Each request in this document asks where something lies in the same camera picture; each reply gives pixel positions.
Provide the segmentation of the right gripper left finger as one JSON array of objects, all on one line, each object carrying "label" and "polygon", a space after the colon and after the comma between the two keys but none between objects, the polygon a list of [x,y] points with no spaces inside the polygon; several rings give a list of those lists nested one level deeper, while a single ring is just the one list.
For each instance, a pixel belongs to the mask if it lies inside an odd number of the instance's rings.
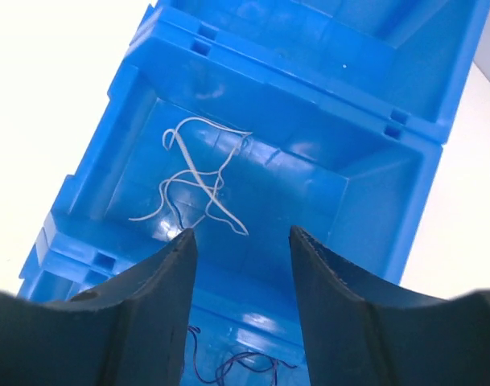
[{"label": "right gripper left finger", "polygon": [[0,385],[177,385],[197,266],[194,232],[67,301],[0,291]]}]

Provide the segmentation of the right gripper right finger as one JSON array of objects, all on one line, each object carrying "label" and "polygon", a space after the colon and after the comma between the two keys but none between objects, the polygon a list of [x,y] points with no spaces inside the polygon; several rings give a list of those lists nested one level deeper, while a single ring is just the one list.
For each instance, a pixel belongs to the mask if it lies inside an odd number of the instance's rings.
[{"label": "right gripper right finger", "polygon": [[490,289],[451,300],[394,285],[290,230],[313,385],[490,385]]}]

